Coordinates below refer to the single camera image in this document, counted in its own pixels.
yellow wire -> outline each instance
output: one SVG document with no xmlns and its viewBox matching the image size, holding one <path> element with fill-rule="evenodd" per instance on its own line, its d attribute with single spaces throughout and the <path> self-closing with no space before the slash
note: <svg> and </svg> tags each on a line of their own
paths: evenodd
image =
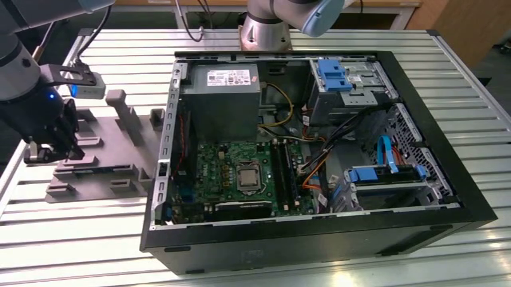
<svg viewBox="0 0 511 287">
<path fill-rule="evenodd" d="M 285 91 L 275 84 L 267 83 L 267 85 L 274 87 L 279 91 L 279 93 L 282 93 L 287 102 L 290 103 L 290 115 L 287 116 L 287 118 L 283 121 L 274 123 L 274 124 L 261 124 L 259 125 L 261 127 L 277 127 L 277 126 L 281 126 L 282 124 L 286 124 L 287 121 L 291 120 L 291 117 L 294 116 L 294 103 L 291 102 L 290 96 L 285 93 Z"/>
</svg>

metal workbench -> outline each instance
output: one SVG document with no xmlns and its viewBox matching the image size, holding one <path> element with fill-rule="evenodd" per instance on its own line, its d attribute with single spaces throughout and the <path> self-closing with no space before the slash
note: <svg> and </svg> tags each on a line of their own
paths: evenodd
<svg viewBox="0 0 511 287">
<path fill-rule="evenodd" d="M 146 198 L 46 203 L 56 165 L 26 166 L 20 144 L 0 182 L 0 285 L 511 285 L 511 121 L 443 39 L 423 31 L 362 30 L 319 39 L 293 32 L 291 38 L 295 50 L 395 52 L 499 220 L 407 256 L 178 277 L 139 252 Z M 126 89 L 141 115 L 166 104 L 175 51 L 238 49 L 237 30 L 209 32 L 201 43 L 181 30 L 106 30 L 83 60 L 110 89 Z M 115 115 L 104 101 L 78 105 Z"/>
</svg>

screw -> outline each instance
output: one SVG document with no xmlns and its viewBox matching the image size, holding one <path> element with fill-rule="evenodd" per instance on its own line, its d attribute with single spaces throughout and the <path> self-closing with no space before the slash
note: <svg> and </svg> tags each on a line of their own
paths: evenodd
<svg viewBox="0 0 511 287">
<path fill-rule="evenodd" d="M 27 58 L 23 58 L 22 59 L 22 65 L 26 67 L 26 68 L 30 68 L 32 66 L 31 64 L 31 60 L 27 59 Z"/>
</svg>

black cable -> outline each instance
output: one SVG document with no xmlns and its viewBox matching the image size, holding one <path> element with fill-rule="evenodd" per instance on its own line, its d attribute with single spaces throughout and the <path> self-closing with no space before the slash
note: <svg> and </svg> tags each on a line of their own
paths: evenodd
<svg viewBox="0 0 511 287">
<path fill-rule="evenodd" d="M 50 24 L 46 35 L 43 37 L 43 41 L 34 51 L 32 58 L 35 59 L 38 63 L 39 63 L 39 60 L 42 59 L 43 52 L 46 51 L 46 48 L 48 46 L 50 38 L 56 30 L 56 25 L 58 25 L 56 21 Z"/>
<path fill-rule="evenodd" d="M 199 39 L 197 39 L 193 35 L 193 33 L 190 33 L 190 29 L 189 29 L 189 24 L 186 23 L 186 19 L 185 19 L 185 16 L 183 16 L 183 11 L 182 11 L 182 5 L 179 4 L 179 0 L 177 0 L 177 6 L 178 6 L 178 12 L 179 12 L 179 16 L 182 17 L 182 21 L 183 21 L 183 25 L 185 25 L 185 29 L 186 29 L 186 32 L 189 33 L 189 36 L 190 38 L 195 41 L 195 42 L 201 42 L 203 37 L 205 37 L 205 32 L 201 31 L 201 37 Z"/>
<path fill-rule="evenodd" d="M 111 16 L 111 12 L 113 12 L 113 6 L 108 6 L 107 12 L 104 13 L 103 20 L 102 20 L 102 23 L 98 26 L 96 31 L 92 33 L 92 35 L 91 35 L 86 45 L 82 47 L 82 49 L 79 50 L 79 52 L 76 54 L 76 62 L 79 62 L 79 63 L 82 63 L 80 57 L 82 57 L 83 52 L 86 52 L 86 50 L 87 50 L 88 46 L 91 45 L 92 41 L 96 39 L 99 32 L 102 32 L 104 24 L 107 24 L 108 18 Z"/>
<path fill-rule="evenodd" d="M 362 23 L 363 14 L 365 14 L 365 0 L 361 0 L 359 24 Z"/>
<path fill-rule="evenodd" d="M 206 15 L 209 15 L 209 18 L 210 18 L 210 29 L 214 29 L 214 19 L 213 19 L 213 14 L 211 14 L 211 11 L 210 11 L 209 0 L 205 0 L 206 6 L 205 6 L 205 4 L 202 3 L 201 0 L 198 0 L 198 2 L 201 4 L 202 9 L 205 10 Z"/>
<path fill-rule="evenodd" d="M 50 27 L 48 27 L 48 30 L 47 30 L 47 33 L 46 33 L 46 36 L 43 37 L 43 41 L 42 43 L 39 44 L 39 48 L 42 50 L 44 50 L 48 46 L 48 42 L 50 42 L 50 38 L 51 38 L 51 35 L 54 34 L 55 32 L 55 28 L 56 28 L 56 22 L 52 22 L 50 24 Z"/>
</svg>

power cable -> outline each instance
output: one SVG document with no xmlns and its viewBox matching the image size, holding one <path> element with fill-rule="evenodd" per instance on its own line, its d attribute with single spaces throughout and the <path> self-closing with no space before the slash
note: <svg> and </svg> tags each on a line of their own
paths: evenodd
<svg viewBox="0 0 511 287">
<path fill-rule="evenodd" d="M 183 16 L 182 5 L 179 4 L 179 0 L 177 0 L 177 7 L 178 7 L 179 16 L 181 16 L 182 21 L 183 21 L 185 29 L 186 29 L 186 32 L 189 33 L 190 38 L 194 40 L 194 42 L 201 42 L 203 37 L 205 37 L 205 28 L 201 26 L 201 28 L 199 28 L 201 37 L 199 37 L 199 39 L 197 39 L 194 37 L 193 33 L 190 33 L 189 24 L 187 24 L 185 16 Z"/>
<path fill-rule="evenodd" d="M 100 22 L 100 24 L 98 26 L 96 31 L 92 33 L 92 35 L 91 35 L 86 45 L 82 47 L 82 49 L 79 50 L 79 52 L 76 54 L 76 62 L 78 63 L 82 63 L 82 59 L 80 59 L 82 54 L 83 54 L 83 52 L 86 52 L 86 50 L 87 50 L 88 46 L 91 45 L 92 41 L 96 39 L 98 34 L 102 32 L 103 27 L 107 24 L 108 18 L 111 16 L 111 12 L 113 12 L 113 6 L 108 6 L 107 12 L 104 13 L 103 20 L 102 20 L 102 22 Z"/>
</svg>

